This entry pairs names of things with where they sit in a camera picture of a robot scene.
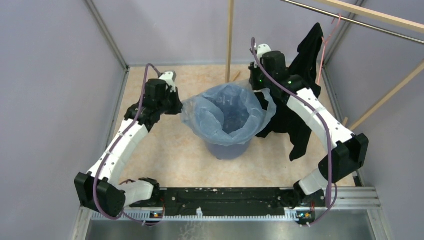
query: marbled surface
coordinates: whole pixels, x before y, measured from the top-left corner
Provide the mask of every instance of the marbled surface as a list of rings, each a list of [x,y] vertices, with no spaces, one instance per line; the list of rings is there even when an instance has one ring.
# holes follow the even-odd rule
[[[158,66],[161,72],[177,74],[181,101],[225,82],[224,65]],[[144,67],[130,70],[118,124],[128,107],[140,97]],[[249,78],[247,65],[233,65],[231,75],[241,71],[237,81]],[[148,79],[156,74],[149,69]],[[330,100],[321,81],[319,100],[331,112]],[[289,154],[293,145],[288,134],[270,133],[267,138],[254,137],[248,150],[234,160],[218,160],[208,152],[204,142],[181,123],[179,115],[162,115],[134,151],[120,180],[148,177],[161,187],[290,187],[312,172],[326,155],[317,136],[312,133],[306,155],[293,162]],[[354,186],[351,176],[338,186]]]

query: wooden stick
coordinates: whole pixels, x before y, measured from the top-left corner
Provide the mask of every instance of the wooden stick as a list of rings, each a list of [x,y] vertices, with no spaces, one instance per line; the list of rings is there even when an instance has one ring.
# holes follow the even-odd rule
[[[400,81],[392,90],[378,100],[372,107],[370,107],[355,123],[353,123],[349,129],[353,131],[362,122],[364,122],[371,114],[373,114],[379,107],[386,103],[393,95],[401,90],[407,83],[415,78],[422,70],[424,70],[424,59],[414,68],[402,81]]]
[[[348,120],[349,120],[349,118],[345,117],[341,124],[346,127],[346,124],[348,124]]]
[[[237,80],[237,78],[240,76],[241,71],[237,71],[234,76],[231,78],[231,82],[234,82],[235,80]]]
[[[391,25],[402,27],[404,29],[409,29],[409,30],[424,34],[424,24],[421,24],[421,23],[405,20],[403,18],[391,16],[385,13],[370,10],[364,7],[356,6],[356,5],[342,2],[339,0],[314,0],[314,1],[326,4],[332,7],[336,7],[353,14],[358,14],[361,16],[368,17],[370,19],[375,19],[384,23],[388,23]]]
[[[233,16],[234,0],[228,0],[228,29],[226,35],[226,64],[225,64],[225,82],[230,82],[231,70],[231,47],[233,43]]]

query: black garment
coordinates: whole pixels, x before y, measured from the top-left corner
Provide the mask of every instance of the black garment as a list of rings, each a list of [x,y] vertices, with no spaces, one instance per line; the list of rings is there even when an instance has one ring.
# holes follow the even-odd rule
[[[290,75],[299,75],[312,89],[318,98],[321,94],[321,87],[315,83],[317,78],[317,57],[323,43],[323,30],[319,23],[315,24],[306,38],[297,48],[298,55],[288,68]],[[268,102],[260,92],[256,93],[262,108],[267,109]],[[290,161],[301,158],[306,154],[312,130],[306,123],[292,110],[287,107],[287,103],[272,97],[277,111],[269,124],[256,136],[266,138],[270,132],[288,133],[290,142],[294,145],[290,153]]]

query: trash can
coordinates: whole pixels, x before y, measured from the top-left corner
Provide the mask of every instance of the trash can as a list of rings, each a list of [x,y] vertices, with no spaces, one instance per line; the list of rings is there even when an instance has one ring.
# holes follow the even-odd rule
[[[181,121],[205,141],[217,159],[235,159],[276,113],[270,90],[265,88],[262,93],[268,101],[266,110],[251,89],[237,83],[218,85],[183,101]]]

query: plastic bag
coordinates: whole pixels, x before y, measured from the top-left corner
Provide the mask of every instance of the plastic bag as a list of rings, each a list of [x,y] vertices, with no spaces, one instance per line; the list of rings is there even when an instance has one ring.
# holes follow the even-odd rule
[[[245,144],[262,131],[276,114],[269,89],[263,110],[255,93],[240,83],[213,87],[182,102],[181,121],[204,141],[221,146]]]

